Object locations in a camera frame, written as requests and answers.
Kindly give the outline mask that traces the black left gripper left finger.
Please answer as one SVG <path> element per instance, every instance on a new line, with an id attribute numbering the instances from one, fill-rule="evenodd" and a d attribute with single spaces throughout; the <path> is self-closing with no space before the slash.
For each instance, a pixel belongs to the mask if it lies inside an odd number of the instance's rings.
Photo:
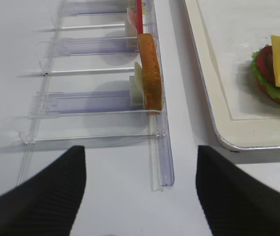
<path id="1" fill-rule="evenodd" d="M 70 235 L 85 187 L 85 148 L 73 146 L 0 196 L 0 236 Z"/>

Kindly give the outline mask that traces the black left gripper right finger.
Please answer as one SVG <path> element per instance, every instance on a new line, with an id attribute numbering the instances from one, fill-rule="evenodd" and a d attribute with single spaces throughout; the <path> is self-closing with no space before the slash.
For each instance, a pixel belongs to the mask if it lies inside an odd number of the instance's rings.
<path id="1" fill-rule="evenodd" d="M 196 191 L 212 235 L 280 236 L 280 192 L 199 146 Z"/>

